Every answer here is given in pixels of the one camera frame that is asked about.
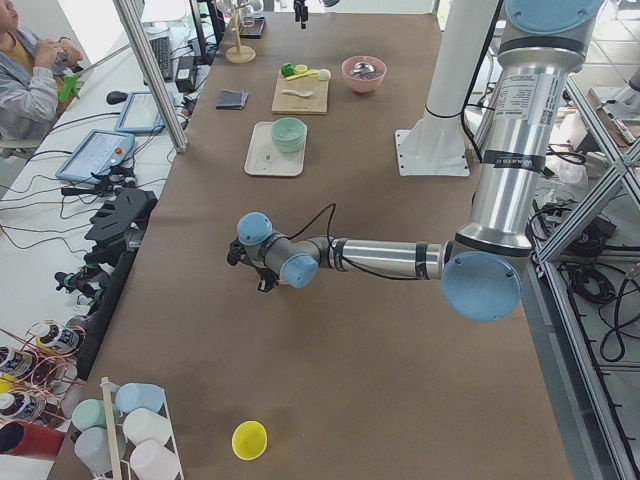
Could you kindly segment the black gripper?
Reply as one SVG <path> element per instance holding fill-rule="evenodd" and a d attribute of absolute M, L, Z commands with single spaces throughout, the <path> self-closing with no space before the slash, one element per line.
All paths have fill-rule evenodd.
<path fill-rule="evenodd" d="M 269 292 L 276 286 L 276 280 L 279 276 L 262 264 L 258 264 L 250 259 L 245 246 L 239 241 L 238 238 L 234 239 L 229 244 L 229 251 L 227 253 L 227 263 L 230 266 L 236 266 L 238 263 L 253 267 L 259 274 L 260 280 L 258 283 L 258 290 L 260 292 Z"/>

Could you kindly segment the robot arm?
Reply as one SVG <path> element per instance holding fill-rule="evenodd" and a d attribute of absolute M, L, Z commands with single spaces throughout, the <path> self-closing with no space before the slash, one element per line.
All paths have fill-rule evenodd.
<path fill-rule="evenodd" d="M 258 212 L 237 224 L 227 261 L 256 270 L 259 288 L 307 286 L 322 268 L 395 281 L 437 280 L 448 305 L 481 322 L 509 315 L 521 298 L 531 243 L 525 230 L 562 91 L 581 69 L 600 10 L 597 1 L 456 1 L 452 4 L 423 117 L 401 132 L 398 162 L 409 175 L 447 173 L 463 155 L 458 117 L 474 83 L 470 64 L 506 28 L 502 69 L 488 117 L 469 221 L 445 244 L 284 235 Z"/>

